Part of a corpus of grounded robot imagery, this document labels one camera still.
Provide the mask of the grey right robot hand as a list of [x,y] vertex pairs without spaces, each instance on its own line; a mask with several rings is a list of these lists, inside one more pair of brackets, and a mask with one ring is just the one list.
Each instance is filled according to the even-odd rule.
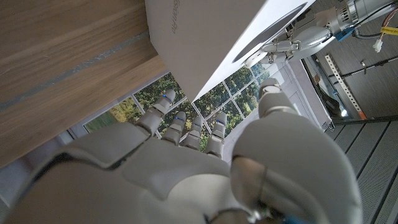
[[175,97],[166,91],[134,124],[116,123],[57,150],[25,181],[5,223],[361,223],[346,154],[300,116],[274,78],[259,117],[222,158],[226,115],[205,152],[203,121],[183,134],[179,112],[155,131]]

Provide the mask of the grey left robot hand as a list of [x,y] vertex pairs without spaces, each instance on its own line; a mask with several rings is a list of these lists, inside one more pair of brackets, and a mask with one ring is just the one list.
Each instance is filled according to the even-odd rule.
[[261,60],[262,64],[273,64],[301,60],[320,51],[333,36],[333,28],[330,19],[319,14],[315,15],[313,23],[300,27],[290,34],[282,34],[268,44],[264,44],[261,50],[266,56]]

